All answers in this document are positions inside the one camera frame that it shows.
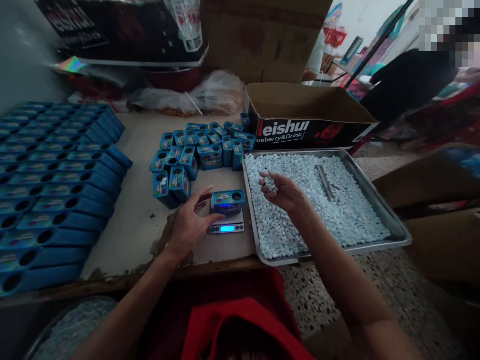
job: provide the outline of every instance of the aluminum tray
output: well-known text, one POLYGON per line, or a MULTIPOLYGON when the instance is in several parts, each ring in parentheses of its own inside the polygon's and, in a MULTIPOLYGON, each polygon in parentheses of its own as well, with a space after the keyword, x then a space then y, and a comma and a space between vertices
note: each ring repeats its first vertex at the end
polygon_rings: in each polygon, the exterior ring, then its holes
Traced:
MULTIPOLYGON (((260 157, 265 155, 313 155, 318 158, 331 158, 333 156, 339 157, 341 162, 347 170, 353 175, 360 189, 365 195, 366 199, 370 202, 376 214, 380 218, 383 225, 390 230, 390 236, 384 240, 376 241, 372 243, 358 244, 345 248, 347 253, 352 255, 370 253, 373 251, 386 250, 400 248, 408 246, 412 243, 412 236, 408 232, 407 228, 400 221, 398 216, 394 213, 392 208, 387 204, 384 198, 379 194, 372 182, 365 176, 364 172, 354 162, 348 152, 343 150, 308 150, 308 151, 262 151, 252 152, 245 155, 245 157, 260 157)), ((249 176, 247 173, 247 167, 245 160, 243 160, 243 176, 245 177, 246 194, 248 197, 248 206, 250 207, 251 223, 253 227, 253 236, 255 238, 256 253, 260 260, 267 265, 278 267, 283 265, 297 264, 308 262, 312 260, 312 256, 309 252, 299 253, 294 256, 279 257, 273 260, 264 258, 260 251, 260 239, 257 230, 257 221, 255 219, 254 205, 252 201, 252 193, 250 191, 249 176)))

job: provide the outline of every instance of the plastic bag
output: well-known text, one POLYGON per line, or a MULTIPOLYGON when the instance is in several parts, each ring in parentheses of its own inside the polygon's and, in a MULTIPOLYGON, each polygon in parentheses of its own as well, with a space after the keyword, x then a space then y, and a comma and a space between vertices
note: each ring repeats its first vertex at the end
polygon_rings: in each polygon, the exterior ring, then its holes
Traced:
POLYGON ((244 83, 226 71, 212 72, 199 86, 187 94, 172 90, 145 88, 130 98, 132 104, 158 110, 168 116, 189 117, 202 113, 231 115, 244 101, 244 83))

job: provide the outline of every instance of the hand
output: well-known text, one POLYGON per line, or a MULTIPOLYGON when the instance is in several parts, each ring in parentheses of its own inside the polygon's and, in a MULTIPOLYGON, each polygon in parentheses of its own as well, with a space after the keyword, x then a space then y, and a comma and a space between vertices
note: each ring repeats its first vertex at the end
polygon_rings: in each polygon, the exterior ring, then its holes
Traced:
POLYGON ((269 202, 285 210, 288 214, 309 204, 307 196, 295 181, 280 174, 267 173, 266 171, 260 172, 262 178, 268 175, 275 181, 275 186, 278 189, 277 192, 272 191, 270 186, 265 185, 264 179, 259 181, 261 192, 265 194, 265 198, 269 202))
POLYGON ((195 249, 212 223, 225 218, 225 215, 222 214, 199 217, 200 210, 207 205, 207 202, 204 201, 212 197, 212 188, 213 186, 201 188, 178 210, 166 248, 174 254, 178 262, 181 262, 189 252, 195 249))

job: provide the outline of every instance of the terrazzo floor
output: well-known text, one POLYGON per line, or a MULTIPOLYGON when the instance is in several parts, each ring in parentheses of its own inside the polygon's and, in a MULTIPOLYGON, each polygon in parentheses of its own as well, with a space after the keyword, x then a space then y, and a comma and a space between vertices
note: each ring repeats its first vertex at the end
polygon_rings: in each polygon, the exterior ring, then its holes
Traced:
MULTIPOLYGON (((375 180, 417 160, 395 145, 367 144, 355 162, 370 180, 375 180)), ((354 256, 386 298, 411 341, 425 360, 468 359, 440 313, 428 302, 428 281, 419 273, 403 249, 377 251, 354 256)), ((314 266, 279 268, 285 279, 285 295, 304 339, 340 317, 314 266)))

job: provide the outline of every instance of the digital scale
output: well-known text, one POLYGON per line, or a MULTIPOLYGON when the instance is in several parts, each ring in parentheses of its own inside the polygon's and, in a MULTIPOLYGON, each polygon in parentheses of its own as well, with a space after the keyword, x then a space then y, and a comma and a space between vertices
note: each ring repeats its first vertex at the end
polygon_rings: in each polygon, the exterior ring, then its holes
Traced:
MULTIPOLYGON (((215 207, 212 202, 210 202, 210 213, 215 214, 215 207)), ((243 209, 238 214, 228 215, 226 218, 215 221, 210 225, 210 234, 243 233, 244 231, 243 209)))

